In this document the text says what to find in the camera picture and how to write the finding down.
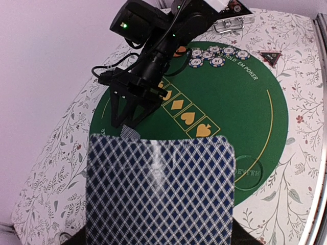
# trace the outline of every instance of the green felt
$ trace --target green felt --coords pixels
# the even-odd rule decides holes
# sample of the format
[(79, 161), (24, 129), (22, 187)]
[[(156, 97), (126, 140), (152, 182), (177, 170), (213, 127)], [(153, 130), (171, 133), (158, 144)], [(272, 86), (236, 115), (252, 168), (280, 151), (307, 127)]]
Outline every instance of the green felt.
[[(211, 45), (226, 46), (192, 42), (189, 47), (206, 50)], [(214, 68), (205, 61), (200, 68), (188, 66), (179, 75), (163, 79), (164, 88), (172, 92), (170, 100), (136, 130), (143, 139), (157, 140), (194, 138), (200, 132), (198, 128), (204, 130), (202, 135), (210, 132), (210, 136), (226, 136), (237, 157), (237, 205), (276, 168), (287, 138), (288, 109), (278, 81), (260, 60), (251, 57), (243, 61), (235, 56), (225, 59), (223, 67)], [(177, 70), (184, 60), (185, 57), (174, 58), (169, 72)], [(110, 125), (109, 99), (107, 90), (94, 113), (90, 134), (120, 135), (121, 129)], [(182, 109), (171, 110), (174, 101), (181, 100)], [(188, 126), (181, 118), (185, 113), (195, 113), (193, 124)]]

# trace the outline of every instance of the stack of poker chips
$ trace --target stack of poker chips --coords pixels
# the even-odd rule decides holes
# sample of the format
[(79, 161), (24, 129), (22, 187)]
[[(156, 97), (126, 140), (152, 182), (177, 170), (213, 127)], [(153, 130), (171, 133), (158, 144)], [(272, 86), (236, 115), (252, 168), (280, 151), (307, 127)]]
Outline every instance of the stack of poker chips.
[(219, 46), (210, 46), (203, 51), (199, 48), (192, 49), (192, 59), (189, 61), (189, 66), (199, 68), (203, 66), (204, 61), (209, 61), (212, 67), (222, 67), (226, 60), (222, 56), (233, 56), (240, 60), (247, 60), (251, 55), (247, 51), (236, 51), (233, 47), (220, 48)]

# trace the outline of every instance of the poker chip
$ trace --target poker chip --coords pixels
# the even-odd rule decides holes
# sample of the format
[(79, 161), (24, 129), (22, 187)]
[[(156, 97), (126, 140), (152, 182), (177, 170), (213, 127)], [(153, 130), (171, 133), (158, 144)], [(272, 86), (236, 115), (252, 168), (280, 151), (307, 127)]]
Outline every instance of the poker chip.
[(208, 51), (205, 51), (205, 52), (203, 52), (203, 54), (202, 54), (202, 59), (203, 59), (203, 60), (211, 60), (211, 59), (213, 59), (214, 57), (215, 57), (215, 55), (212, 54), (212, 53), (210, 53), (210, 52), (208, 52)]
[(225, 65), (225, 59), (221, 57), (216, 57), (210, 60), (210, 65), (213, 67), (222, 67)]
[(235, 54), (235, 49), (233, 47), (225, 47), (222, 53), (226, 56), (233, 56)]
[(189, 61), (189, 66), (192, 68), (199, 68), (203, 66), (203, 60), (200, 58), (191, 59)]
[(236, 52), (235, 57), (240, 60), (248, 60), (251, 55), (247, 51), (241, 50)]
[(192, 58), (200, 58), (203, 54), (203, 51), (199, 48), (195, 48), (192, 50)]
[(221, 48), (218, 46), (210, 46), (210, 47), (208, 47), (207, 50), (208, 50), (208, 52), (210, 52), (214, 55), (219, 54), (221, 52)]

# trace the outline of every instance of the white wall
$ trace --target white wall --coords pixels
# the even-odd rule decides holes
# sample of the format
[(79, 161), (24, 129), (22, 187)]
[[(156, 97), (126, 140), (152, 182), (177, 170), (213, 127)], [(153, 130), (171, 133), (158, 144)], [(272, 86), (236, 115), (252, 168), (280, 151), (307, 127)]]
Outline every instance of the white wall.
[[(0, 0), (0, 221), (90, 69), (122, 41), (108, 27), (124, 0)], [(325, 0), (244, 0), (315, 16)]]

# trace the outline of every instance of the black cable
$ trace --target black cable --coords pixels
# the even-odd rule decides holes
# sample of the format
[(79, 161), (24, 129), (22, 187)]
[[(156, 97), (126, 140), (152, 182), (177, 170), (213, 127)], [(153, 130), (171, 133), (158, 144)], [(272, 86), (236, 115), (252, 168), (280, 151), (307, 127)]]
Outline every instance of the black cable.
[(184, 64), (182, 65), (182, 67), (180, 69), (178, 69), (177, 71), (173, 72), (173, 73), (165, 75), (165, 77), (176, 76), (176, 75), (180, 74), (183, 70), (185, 70), (185, 68), (187, 67), (190, 59), (192, 58), (192, 50), (190, 48), (188, 48), (186, 51), (187, 51), (187, 57), (186, 57), (186, 60), (184, 61)]
[(133, 43), (132, 41), (130, 41), (130, 40), (128, 40), (128, 39), (125, 39), (125, 41), (127, 42), (127, 44), (128, 44), (131, 48), (133, 48), (133, 49), (135, 49), (135, 50), (139, 50), (139, 49), (142, 48), (142, 47), (144, 46), (144, 44), (145, 44), (145, 42), (143, 42), (143, 43), (141, 43), (140, 45), (135, 46), (134, 43)]
[(111, 67), (116, 67), (119, 64), (121, 64), (124, 60), (126, 60), (128, 57), (133, 56), (133, 55), (139, 57), (139, 54), (138, 53), (129, 53), (128, 55), (124, 56), (121, 60), (119, 60), (117, 63), (115, 63), (113, 65), (109, 65), (109, 66), (103, 66), (103, 65), (95, 66), (95, 67), (92, 68), (91, 72), (92, 72), (93, 76), (95, 76), (96, 78), (100, 78), (100, 75), (98, 75), (95, 72), (96, 69), (109, 69)]
[(176, 23), (181, 11), (183, 10), (184, 6), (186, 4), (186, 0), (183, 0), (181, 7), (179, 8), (178, 13), (175, 15), (170, 27), (166, 30), (166, 32), (163, 34), (163, 36), (149, 49), (148, 52), (146, 52), (144, 55), (142, 55), (135, 63), (133, 63), (132, 65), (130, 65), (129, 67), (127, 67), (125, 70), (123, 70), (122, 72), (113, 75), (112, 79), (118, 78), (121, 75), (127, 73), (128, 71), (132, 70), (133, 68), (137, 67), (142, 61), (144, 61), (146, 58), (149, 57), (149, 55), (152, 53), (152, 51), (154, 51), (158, 45), (167, 37), (167, 35), (170, 33), (171, 29), (173, 28), (174, 24)]

